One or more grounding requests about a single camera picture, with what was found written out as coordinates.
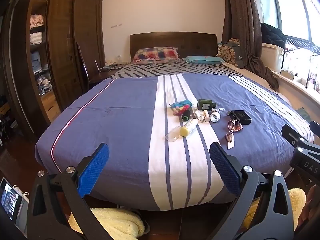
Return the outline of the person's right hand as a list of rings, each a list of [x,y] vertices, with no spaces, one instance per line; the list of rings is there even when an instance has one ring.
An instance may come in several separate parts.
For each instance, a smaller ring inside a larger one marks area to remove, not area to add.
[[[313,185],[313,187],[308,191],[305,205],[302,208],[301,214],[298,217],[298,225],[295,229],[295,234],[301,230],[301,228],[306,228],[311,224],[311,234],[319,234],[319,216],[316,215],[319,210],[319,186]]]

